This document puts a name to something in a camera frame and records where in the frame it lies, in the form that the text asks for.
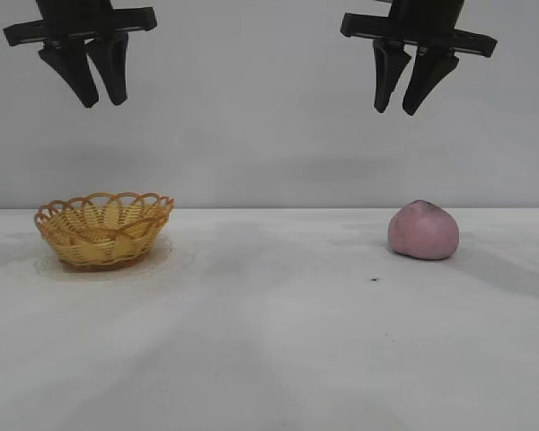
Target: yellow basket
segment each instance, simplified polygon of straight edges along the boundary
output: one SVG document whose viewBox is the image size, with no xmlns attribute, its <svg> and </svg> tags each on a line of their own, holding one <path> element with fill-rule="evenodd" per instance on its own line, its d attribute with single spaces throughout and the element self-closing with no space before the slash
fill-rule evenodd
<svg viewBox="0 0 539 431">
<path fill-rule="evenodd" d="M 137 263 L 154 246 L 174 201 L 155 193 L 95 193 L 54 200 L 34 216 L 60 260 L 82 270 L 111 270 Z"/>
</svg>

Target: basket rim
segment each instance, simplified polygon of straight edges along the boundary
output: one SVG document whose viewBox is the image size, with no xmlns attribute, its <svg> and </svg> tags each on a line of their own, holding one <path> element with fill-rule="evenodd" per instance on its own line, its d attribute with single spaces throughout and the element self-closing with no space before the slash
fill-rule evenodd
<svg viewBox="0 0 539 431">
<path fill-rule="evenodd" d="M 108 198 L 108 202 L 106 202 L 104 205 L 98 205 L 94 202 L 92 202 L 92 199 L 94 198 Z M 140 205 L 142 208 L 146 205 L 149 205 L 150 207 L 162 207 L 166 209 L 167 211 L 160 216 L 154 216 L 154 217 L 145 217 L 139 220 L 136 220 L 135 222 L 124 224 L 118 229 L 111 229 L 108 228 L 108 231 L 112 234 L 116 235 L 116 238 L 119 236 L 126 237 L 130 240 L 133 240 L 133 238 L 125 233 L 124 231 L 128 228 L 131 228 L 132 226 L 135 226 L 137 224 L 148 224 L 148 227 L 146 228 L 146 231 L 141 237 L 146 236 L 149 231 L 151 230 L 152 226 L 155 226 L 157 224 L 165 224 L 167 223 L 170 213 L 173 211 L 174 208 L 174 199 L 170 198 L 168 196 L 160 196 L 156 193 L 146 193 L 144 195 L 139 195 L 134 192 L 125 192 L 125 193 L 119 193 L 119 194 L 112 194 L 107 192 L 98 192 L 93 193 L 91 195 L 88 195 L 86 197 L 78 197 L 78 198 L 72 198 L 68 201 L 63 200 L 53 200 L 49 204 L 42 205 L 39 209 L 36 215 L 34 216 L 34 223 L 36 224 L 36 227 L 40 230 L 40 233 L 44 235 L 43 229 L 48 224 L 48 222 L 56 216 L 60 216 L 68 211 L 79 211 L 80 209 L 85 209 L 86 207 L 107 207 L 108 205 L 117 202 L 120 207 L 122 207 L 122 202 L 120 201 L 121 198 L 134 198 L 134 201 L 132 203 L 128 203 L 128 207 Z M 153 204 L 147 204 L 146 199 L 147 198 L 154 198 L 155 202 Z M 75 207 L 74 204 L 81 203 L 80 207 Z M 61 229 L 55 229 L 55 231 L 62 233 L 64 235 L 68 235 L 71 237 L 74 237 L 76 239 L 79 239 L 83 242 L 89 242 L 91 244 L 96 244 L 95 241 L 90 240 L 87 237 L 82 236 L 80 233 L 74 233 L 66 230 Z"/>
</svg>

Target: wicker basket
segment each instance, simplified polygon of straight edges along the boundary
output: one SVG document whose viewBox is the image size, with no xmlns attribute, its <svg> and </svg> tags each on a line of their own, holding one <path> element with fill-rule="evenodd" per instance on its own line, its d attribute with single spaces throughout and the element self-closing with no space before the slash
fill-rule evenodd
<svg viewBox="0 0 539 431">
<path fill-rule="evenodd" d="M 55 200 L 34 216 L 60 260 L 82 270 L 110 270 L 137 263 L 168 222 L 173 199 L 155 193 L 95 193 Z"/>
</svg>

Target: pink fruit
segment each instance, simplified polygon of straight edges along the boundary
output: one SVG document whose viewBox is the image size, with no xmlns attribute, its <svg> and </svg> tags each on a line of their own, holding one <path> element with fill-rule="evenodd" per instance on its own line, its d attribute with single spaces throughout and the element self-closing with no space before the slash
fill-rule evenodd
<svg viewBox="0 0 539 431">
<path fill-rule="evenodd" d="M 447 211 L 416 200 L 389 224 L 389 245 L 396 253 L 423 260 L 448 259 L 459 246 L 459 226 Z"/>
</svg>

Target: pink ball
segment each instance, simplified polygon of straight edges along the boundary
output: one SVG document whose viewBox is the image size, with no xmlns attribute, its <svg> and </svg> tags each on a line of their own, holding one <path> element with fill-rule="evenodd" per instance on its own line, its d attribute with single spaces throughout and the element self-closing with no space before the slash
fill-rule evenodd
<svg viewBox="0 0 539 431">
<path fill-rule="evenodd" d="M 455 219 L 425 200 L 416 200 L 402 208 L 392 218 L 388 236 L 393 251 L 415 259 L 448 259 L 459 246 L 459 226 Z"/>
</svg>

